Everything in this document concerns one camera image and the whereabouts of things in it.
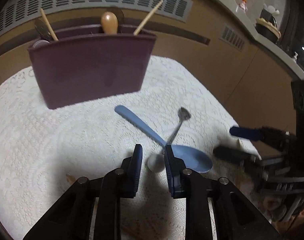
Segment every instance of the wooden skewer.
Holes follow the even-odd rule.
[[[144,18],[144,20],[140,23],[140,25],[134,31],[134,36],[138,35],[139,32],[143,29],[148,20],[152,17],[152,15],[156,12],[156,10],[161,6],[163,0],[159,1],[159,3],[148,13],[148,15]]]
[[[50,23],[49,23],[47,17],[45,16],[44,10],[43,10],[42,8],[40,8],[40,12],[41,12],[42,18],[43,18],[43,20],[44,20],[46,26],[47,26],[48,29],[49,29],[49,32],[50,32],[52,38],[53,38],[55,41],[58,41],[58,38],[57,38],[57,36],[55,35],[55,33],[54,33],[54,31],[53,31],[53,29],[52,29],[52,27],[51,27],[51,25],[50,25]]]

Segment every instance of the white ball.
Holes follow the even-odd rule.
[[[272,5],[269,5],[268,6],[268,12],[272,13],[272,14],[275,13],[275,8]]]
[[[164,155],[153,153],[148,158],[148,168],[154,173],[159,173],[164,170]]]

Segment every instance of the wooden piece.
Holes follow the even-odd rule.
[[[46,16],[45,16],[44,10],[43,10],[42,8],[40,8],[40,12],[41,12],[42,18],[43,18],[43,20],[44,20],[46,26],[47,26],[48,29],[49,29],[49,32],[50,32],[52,38],[53,38],[55,41],[58,41],[58,38],[57,38],[57,36],[55,35],[55,33],[54,33],[54,31],[53,31],[53,29],[52,29],[52,27],[51,27],[51,25],[50,25],[48,19],[47,19]]]
[[[152,17],[152,15],[156,12],[156,10],[161,6],[162,3],[163,3],[163,0],[159,1],[159,3],[148,13],[148,15],[143,19],[143,21],[140,23],[140,25],[134,31],[134,33],[133,33],[134,36],[139,34],[139,32],[143,29],[145,24]]]
[[[117,34],[117,18],[112,12],[105,12],[101,17],[101,26],[106,34]]]

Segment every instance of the utensil holder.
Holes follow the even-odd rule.
[[[122,25],[104,34],[100,25],[57,30],[58,41],[28,52],[49,109],[141,89],[156,35]]]

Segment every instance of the table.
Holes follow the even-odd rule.
[[[144,165],[160,146],[114,112],[124,105],[167,140],[183,106],[192,114],[175,144],[196,147],[210,157],[220,143],[235,144],[228,129],[234,119],[215,97],[178,62],[151,57],[142,89],[49,110],[32,67],[0,86],[0,221],[21,240],[70,186],[67,174],[95,179],[121,165],[136,143],[143,147],[139,191],[121,200],[121,223],[142,239],[184,239],[185,200],[168,193],[165,171],[151,173]],[[250,141],[245,151],[258,155]],[[215,158],[205,176],[232,181],[237,168]],[[243,175],[241,190],[250,197],[251,180]]]

